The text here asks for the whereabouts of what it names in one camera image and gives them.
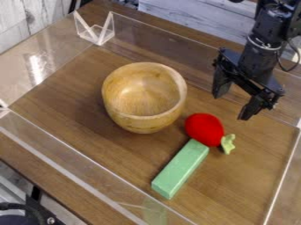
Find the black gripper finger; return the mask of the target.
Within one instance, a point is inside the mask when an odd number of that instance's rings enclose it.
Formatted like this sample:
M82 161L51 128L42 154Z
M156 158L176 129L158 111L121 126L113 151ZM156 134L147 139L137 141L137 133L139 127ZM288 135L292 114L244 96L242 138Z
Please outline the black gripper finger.
M220 66L217 66L212 86L213 97L221 98L229 92L232 84L233 82L230 80L229 73L225 72Z
M260 111L267 108L267 106L267 100L260 95L253 96L241 109L238 119L249 120L253 115L257 115Z

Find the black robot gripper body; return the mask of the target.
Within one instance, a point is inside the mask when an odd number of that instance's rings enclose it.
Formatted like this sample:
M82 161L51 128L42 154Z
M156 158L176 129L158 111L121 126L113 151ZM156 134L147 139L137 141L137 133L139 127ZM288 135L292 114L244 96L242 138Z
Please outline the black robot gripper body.
M285 88L273 75L273 70L263 71L257 68L260 62L242 63L242 54L228 49L218 50L218 57L213 62L229 73L232 82L253 97L260 95L268 102L265 109L275 109L279 99L285 95Z

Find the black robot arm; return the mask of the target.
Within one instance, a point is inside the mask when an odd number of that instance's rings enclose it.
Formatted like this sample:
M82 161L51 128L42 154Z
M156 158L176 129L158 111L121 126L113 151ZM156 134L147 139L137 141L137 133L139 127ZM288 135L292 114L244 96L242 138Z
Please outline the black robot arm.
M249 120L264 109L273 109L285 95L285 89L273 77L283 66L280 57L292 39L301 36L301 0L259 0L256 23L241 53L226 48L218 50L214 60L212 94L221 98L232 85L251 95L238 118Z

